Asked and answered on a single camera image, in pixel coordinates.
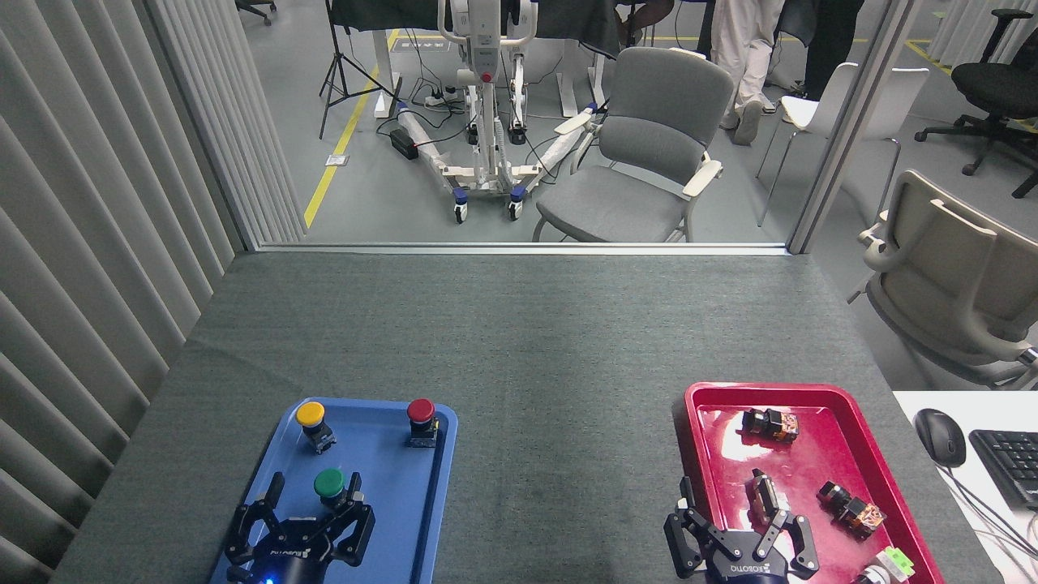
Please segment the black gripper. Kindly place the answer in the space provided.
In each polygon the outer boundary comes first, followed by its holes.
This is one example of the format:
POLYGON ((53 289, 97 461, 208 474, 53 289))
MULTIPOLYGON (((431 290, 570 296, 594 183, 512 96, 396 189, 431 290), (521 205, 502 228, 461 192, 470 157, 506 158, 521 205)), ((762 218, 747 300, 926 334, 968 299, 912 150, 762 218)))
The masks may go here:
POLYGON ((688 476, 679 481, 679 491, 678 502, 663 525, 672 566, 679 579, 689 579, 704 558, 708 583, 788 583, 789 574, 807 581, 821 568, 808 518, 783 509, 762 513, 766 518, 763 535, 748 530, 722 532, 723 543, 738 551, 738 556, 723 551, 722 544, 712 536, 707 536, 702 551, 696 529, 709 523, 696 511, 688 476), (774 546, 783 533, 792 543, 791 560, 774 546))
POLYGON ((333 560, 357 568, 366 554, 375 525, 373 507, 361 492, 360 474, 322 474, 321 503, 328 512, 316 520, 279 522, 274 510, 285 477, 275 472, 267 491, 234 511, 224 555, 237 565, 238 583, 323 583, 333 560), (255 547, 249 536, 262 520, 269 535, 255 547))

